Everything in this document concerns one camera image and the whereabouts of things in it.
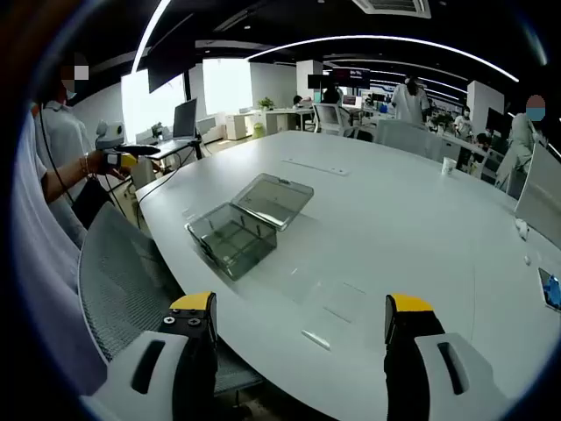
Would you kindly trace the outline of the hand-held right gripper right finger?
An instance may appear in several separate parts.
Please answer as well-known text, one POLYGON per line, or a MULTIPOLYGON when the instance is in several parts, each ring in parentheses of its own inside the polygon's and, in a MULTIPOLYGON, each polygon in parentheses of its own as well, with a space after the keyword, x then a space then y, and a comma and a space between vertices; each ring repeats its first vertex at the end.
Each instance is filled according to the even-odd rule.
POLYGON ((511 407, 489 362, 421 298, 386 296, 385 346, 388 420, 500 420, 511 407))

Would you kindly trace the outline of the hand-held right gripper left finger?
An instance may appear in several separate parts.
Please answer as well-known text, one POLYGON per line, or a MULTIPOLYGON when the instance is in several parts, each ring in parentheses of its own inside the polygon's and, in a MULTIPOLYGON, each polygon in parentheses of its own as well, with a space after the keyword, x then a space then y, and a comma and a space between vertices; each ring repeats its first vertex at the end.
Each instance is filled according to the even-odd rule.
POLYGON ((185 295, 159 329, 144 331, 109 363, 82 404, 96 420, 212 419, 217 375, 217 296, 185 295))

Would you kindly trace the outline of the person's left hand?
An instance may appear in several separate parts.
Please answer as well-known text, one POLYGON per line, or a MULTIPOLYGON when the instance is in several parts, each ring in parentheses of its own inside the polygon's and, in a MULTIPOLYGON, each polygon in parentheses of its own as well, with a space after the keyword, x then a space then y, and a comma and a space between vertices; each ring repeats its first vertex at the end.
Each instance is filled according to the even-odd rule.
POLYGON ((112 175, 119 180, 124 180, 131 172, 123 165, 123 157, 120 153, 95 150, 84 156, 84 164, 88 175, 112 175))

